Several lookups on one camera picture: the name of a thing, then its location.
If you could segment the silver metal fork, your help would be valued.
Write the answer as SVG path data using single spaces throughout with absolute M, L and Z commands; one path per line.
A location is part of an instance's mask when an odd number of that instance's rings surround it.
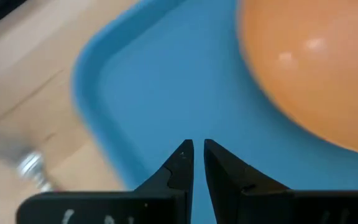
M 16 170 L 21 177 L 33 181 L 41 192 L 51 192 L 57 189 L 45 172 L 44 159 L 39 152 L 28 152 L 23 155 Z

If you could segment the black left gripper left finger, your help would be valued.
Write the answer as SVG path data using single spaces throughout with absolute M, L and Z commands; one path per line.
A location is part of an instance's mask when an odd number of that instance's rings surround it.
M 16 224 L 190 224 L 194 147 L 184 140 L 132 191 L 44 192 L 29 197 Z

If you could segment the orange bowl plate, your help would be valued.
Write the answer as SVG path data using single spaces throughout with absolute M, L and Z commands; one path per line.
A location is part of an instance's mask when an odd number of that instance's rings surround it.
M 238 0 L 251 75 L 292 121 L 358 152 L 358 0 Z

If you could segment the blue plastic tray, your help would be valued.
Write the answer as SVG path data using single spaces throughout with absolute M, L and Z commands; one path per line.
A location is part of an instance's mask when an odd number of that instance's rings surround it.
M 300 128 L 252 79 L 236 4 L 141 0 L 86 44 L 73 71 L 76 107 L 128 189 L 193 141 L 192 224 L 216 224 L 205 139 L 293 189 L 358 190 L 358 153 Z

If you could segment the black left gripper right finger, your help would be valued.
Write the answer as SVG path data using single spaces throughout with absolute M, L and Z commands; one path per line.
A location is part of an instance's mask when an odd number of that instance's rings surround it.
M 358 224 L 358 190 L 294 190 L 212 139 L 204 168 L 217 224 Z

